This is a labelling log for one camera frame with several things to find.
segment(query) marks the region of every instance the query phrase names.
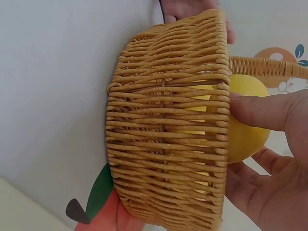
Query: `cartoon orange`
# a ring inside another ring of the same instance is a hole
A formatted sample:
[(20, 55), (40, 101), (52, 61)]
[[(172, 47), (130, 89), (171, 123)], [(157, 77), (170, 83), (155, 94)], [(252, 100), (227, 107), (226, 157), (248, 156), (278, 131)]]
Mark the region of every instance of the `cartoon orange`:
[[(255, 55), (256, 58), (266, 58), (270, 59), (272, 55), (280, 54), (282, 55), (281, 61), (297, 63), (296, 58), (287, 50), (279, 47), (271, 47), (260, 51)], [(277, 88), (281, 82), (288, 81), (289, 77), (264, 77), (264, 76), (255, 76), (259, 79), (267, 88)]]
[[(292, 55), (289, 51), (279, 48), (279, 47), (271, 47), (260, 51), (258, 54), (255, 55), (256, 58), (266, 58), (272, 59), (273, 55), (279, 54), (281, 55), (280, 61), (291, 62), (291, 63), (298, 63), (301, 66), (308, 66), (308, 60), (299, 60), (305, 52), (305, 48), (303, 44), (298, 44), (295, 49), (295, 55)], [(283, 89), (287, 88), (289, 77), (264, 77), (264, 76), (255, 76), (258, 78), (267, 88), (278, 88), (281, 91), (281, 84), (284, 86)]]
[(66, 207), (66, 215), (78, 222), (76, 231), (141, 231), (144, 227), (121, 203), (108, 164), (92, 187), (86, 211), (77, 199), (72, 199)]

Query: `wicker basket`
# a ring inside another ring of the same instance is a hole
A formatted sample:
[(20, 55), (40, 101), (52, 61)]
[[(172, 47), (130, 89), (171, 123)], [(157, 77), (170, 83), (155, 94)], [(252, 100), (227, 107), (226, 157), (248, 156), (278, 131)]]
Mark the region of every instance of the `wicker basket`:
[(308, 77), (296, 64), (229, 57), (219, 10), (154, 26), (122, 51), (108, 86), (106, 142), (133, 216), (170, 231), (219, 229), (230, 73)]

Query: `yellow fruit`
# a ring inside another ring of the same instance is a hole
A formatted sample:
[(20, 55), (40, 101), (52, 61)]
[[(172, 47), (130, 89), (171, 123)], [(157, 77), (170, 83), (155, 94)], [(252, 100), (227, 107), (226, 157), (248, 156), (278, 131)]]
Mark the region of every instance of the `yellow fruit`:
[[(231, 92), (244, 96), (268, 96), (264, 84), (253, 76), (230, 76)], [(270, 135), (270, 130), (244, 125), (230, 117), (229, 163), (240, 162), (259, 151)]]

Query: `white surface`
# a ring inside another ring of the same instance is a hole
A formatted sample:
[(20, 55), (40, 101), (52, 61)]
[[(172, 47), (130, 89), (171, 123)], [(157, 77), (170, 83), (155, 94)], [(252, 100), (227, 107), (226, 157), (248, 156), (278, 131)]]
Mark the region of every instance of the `white surface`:
[[(237, 34), (231, 53), (304, 44), (308, 2), (292, 2), (221, 0)], [(162, 22), (158, 0), (0, 0), (0, 176), (71, 226), (68, 201), (85, 206), (106, 162), (105, 90), (119, 52), (153, 19)], [(268, 144), (289, 152), (281, 133)], [(259, 230), (228, 201), (223, 218), (222, 231)]]
[(70, 231), (30, 198), (0, 178), (0, 230)]

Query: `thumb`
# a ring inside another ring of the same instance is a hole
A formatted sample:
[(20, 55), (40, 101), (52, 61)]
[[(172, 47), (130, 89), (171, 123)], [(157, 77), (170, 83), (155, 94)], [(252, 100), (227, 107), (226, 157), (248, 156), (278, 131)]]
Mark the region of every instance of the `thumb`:
[(231, 114), (241, 123), (252, 127), (284, 131), (296, 93), (268, 97), (231, 93)]

